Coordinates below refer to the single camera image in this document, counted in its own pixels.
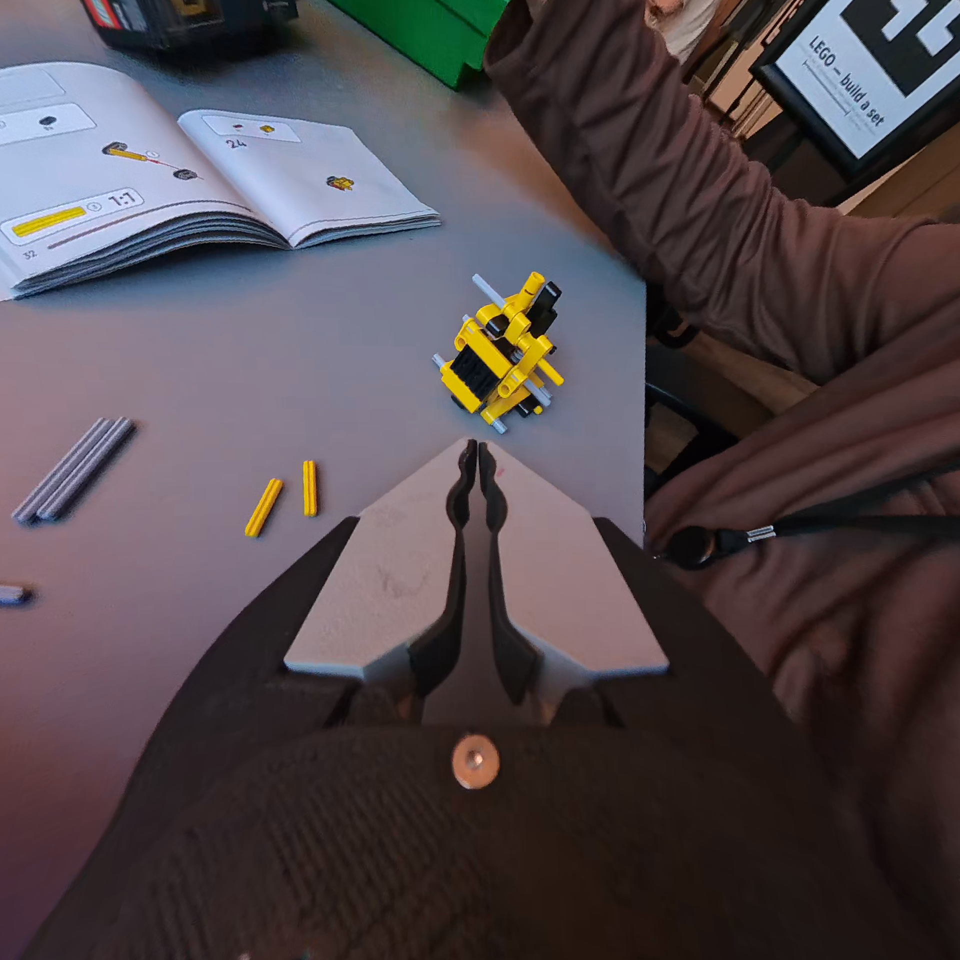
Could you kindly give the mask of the black framed tag sign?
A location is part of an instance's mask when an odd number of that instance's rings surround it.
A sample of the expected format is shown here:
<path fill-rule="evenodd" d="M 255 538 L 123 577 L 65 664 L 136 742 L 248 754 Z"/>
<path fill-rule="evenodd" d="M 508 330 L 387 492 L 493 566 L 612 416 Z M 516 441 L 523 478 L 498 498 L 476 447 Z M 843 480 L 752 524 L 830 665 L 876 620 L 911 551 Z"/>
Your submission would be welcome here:
<path fill-rule="evenodd" d="M 802 2 L 751 77 L 848 182 L 958 122 L 957 1 Z"/>

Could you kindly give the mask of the green plastic bin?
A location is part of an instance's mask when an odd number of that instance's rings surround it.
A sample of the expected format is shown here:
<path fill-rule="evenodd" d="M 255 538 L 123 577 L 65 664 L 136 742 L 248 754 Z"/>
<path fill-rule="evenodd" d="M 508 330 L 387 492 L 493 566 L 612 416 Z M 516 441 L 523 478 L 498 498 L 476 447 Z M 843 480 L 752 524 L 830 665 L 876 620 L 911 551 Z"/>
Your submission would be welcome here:
<path fill-rule="evenodd" d="M 450 90 L 483 71 L 492 31 L 506 1 L 334 1 L 391 48 Z"/>

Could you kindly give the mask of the person's brown clothing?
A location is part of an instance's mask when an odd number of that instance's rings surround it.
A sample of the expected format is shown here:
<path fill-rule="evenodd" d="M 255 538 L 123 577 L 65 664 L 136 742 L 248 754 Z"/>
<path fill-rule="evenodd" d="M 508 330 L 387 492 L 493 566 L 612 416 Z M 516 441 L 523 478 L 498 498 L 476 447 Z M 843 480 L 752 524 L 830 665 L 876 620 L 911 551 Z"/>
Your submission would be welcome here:
<path fill-rule="evenodd" d="M 706 330 L 818 385 L 670 481 L 648 539 L 748 529 L 958 457 L 958 226 L 787 202 Z M 922 957 L 958 958 L 958 542 L 834 530 L 679 578 L 811 741 Z"/>

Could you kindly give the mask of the black lego set box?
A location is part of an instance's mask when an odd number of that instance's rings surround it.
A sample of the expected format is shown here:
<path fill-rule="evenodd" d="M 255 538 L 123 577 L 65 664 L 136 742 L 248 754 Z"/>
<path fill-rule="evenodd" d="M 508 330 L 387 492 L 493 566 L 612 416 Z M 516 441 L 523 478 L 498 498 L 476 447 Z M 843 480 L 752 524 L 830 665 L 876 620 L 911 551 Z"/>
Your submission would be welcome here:
<path fill-rule="evenodd" d="M 169 53 L 265 40 L 299 17 L 296 1 L 83 1 L 110 48 Z"/>

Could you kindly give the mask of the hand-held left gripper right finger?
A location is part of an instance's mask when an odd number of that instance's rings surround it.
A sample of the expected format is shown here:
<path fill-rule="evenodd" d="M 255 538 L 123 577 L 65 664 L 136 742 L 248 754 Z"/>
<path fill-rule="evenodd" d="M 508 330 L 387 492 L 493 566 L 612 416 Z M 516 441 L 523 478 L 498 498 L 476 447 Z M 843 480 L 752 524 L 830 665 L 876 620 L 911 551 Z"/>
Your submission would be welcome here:
<path fill-rule="evenodd" d="M 669 659 L 594 518 L 492 442 L 478 445 L 494 663 L 548 724 L 571 690 L 664 676 Z"/>

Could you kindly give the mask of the person's right forearm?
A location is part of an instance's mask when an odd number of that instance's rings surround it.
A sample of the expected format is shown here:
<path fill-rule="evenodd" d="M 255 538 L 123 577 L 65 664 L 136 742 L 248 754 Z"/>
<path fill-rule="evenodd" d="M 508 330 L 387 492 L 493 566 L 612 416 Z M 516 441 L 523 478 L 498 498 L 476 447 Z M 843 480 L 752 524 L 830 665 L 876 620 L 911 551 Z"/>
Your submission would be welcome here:
<path fill-rule="evenodd" d="M 958 376 L 958 225 L 786 198 L 639 2 L 510 2 L 486 73 L 586 216 L 690 323 L 818 385 Z"/>

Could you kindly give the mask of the open lego instruction booklet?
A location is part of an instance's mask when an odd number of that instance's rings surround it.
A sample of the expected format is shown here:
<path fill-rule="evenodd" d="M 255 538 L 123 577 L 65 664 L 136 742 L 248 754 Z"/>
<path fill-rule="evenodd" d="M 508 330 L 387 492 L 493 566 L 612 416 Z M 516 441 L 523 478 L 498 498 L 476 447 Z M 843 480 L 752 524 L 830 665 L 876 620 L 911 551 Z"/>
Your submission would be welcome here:
<path fill-rule="evenodd" d="M 345 126 L 174 119 L 88 63 L 5 68 L 1 87 L 2 302 L 201 245 L 293 251 L 441 222 Z"/>

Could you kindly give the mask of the partly built yellow lego model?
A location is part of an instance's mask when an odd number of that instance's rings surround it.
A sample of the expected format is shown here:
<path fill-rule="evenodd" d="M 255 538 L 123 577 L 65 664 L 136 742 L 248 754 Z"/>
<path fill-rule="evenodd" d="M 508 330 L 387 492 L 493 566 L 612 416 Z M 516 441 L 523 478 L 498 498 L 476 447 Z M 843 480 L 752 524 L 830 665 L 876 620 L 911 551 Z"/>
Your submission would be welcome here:
<path fill-rule="evenodd" d="M 509 296 L 478 273 L 471 280 L 488 303 L 462 317 L 453 359 L 435 354 L 433 363 L 452 401 L 503 436 L 509 414 L 542 415 L 553 400 L 551 387 L 565 384 L 550 362 L 556 345 L 548 335 L 562 291 L 537 271 Z"/>

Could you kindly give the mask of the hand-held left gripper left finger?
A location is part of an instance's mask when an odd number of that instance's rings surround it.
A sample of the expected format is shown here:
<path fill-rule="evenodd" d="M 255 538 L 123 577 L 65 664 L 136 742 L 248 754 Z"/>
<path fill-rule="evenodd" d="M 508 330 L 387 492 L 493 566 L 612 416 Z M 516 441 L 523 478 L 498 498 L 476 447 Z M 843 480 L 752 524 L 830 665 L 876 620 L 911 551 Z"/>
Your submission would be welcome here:
<path fill-rule="evenodd" d="M 363 510 L 284 656 L 294 673 L 425 698 L 459 659 L 464 529 L 478 444 L 463 438 Z"/>

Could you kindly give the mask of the black office chair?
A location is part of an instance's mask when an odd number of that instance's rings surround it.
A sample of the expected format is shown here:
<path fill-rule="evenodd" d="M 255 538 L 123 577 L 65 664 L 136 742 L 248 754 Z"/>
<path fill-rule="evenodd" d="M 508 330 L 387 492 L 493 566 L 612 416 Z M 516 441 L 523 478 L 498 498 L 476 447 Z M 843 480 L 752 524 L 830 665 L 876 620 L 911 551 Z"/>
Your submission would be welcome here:
<path fill-rule="evenodd" d="M 679 417 L 692 437 L 663 468 L 645 466 L 643 496 L 653 497 L 668 481 L 730 449 L 767 420 L 766 408 L 686 349 L 700 335 L 666 299 L 661 285 L 646 285 L 646 334 L 653 340 L 645 359 L 644 425 L 657 407 Z"/>

